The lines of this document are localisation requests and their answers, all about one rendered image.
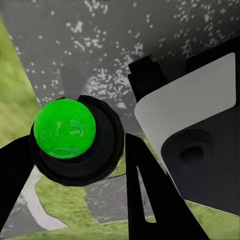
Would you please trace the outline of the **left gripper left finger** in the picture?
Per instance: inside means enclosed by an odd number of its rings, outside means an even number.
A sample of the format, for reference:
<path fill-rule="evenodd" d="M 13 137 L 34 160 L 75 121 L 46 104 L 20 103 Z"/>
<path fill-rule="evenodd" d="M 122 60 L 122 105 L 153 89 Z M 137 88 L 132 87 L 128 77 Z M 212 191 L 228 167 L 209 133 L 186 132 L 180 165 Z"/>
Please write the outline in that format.
<path fill-rule="evenodd" d="M 26 135 L 0 149 L 0 233 L 36 165 L 29 140 Z"/>

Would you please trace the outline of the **insectifuge atomizer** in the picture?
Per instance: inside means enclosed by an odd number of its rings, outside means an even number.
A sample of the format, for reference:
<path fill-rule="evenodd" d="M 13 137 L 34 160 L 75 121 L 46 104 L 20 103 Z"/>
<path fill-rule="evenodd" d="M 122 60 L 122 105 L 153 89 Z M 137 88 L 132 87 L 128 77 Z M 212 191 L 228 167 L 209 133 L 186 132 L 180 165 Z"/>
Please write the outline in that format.
<path fill-rule="evenodd" d="M 66 187 L 84 187 L 109 177 L 124 152 L 124 128 L 105 102 L 81 95 L 90 74 L 76 66 L 57 70 L 64 98 L 40 110 L 29 149 L 39 171 Z"/>

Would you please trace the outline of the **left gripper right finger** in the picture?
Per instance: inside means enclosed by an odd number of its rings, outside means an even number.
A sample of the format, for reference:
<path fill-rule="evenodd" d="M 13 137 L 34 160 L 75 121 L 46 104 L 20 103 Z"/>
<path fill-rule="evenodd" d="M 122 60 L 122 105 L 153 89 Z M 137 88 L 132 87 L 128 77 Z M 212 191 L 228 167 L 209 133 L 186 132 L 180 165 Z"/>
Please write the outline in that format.
<path fill-rule="evenodd" d="M 145 142 L 125 134 L 129 240 L 210 240 Z M 138 168 L 156 223 L 145 220 Z"/>

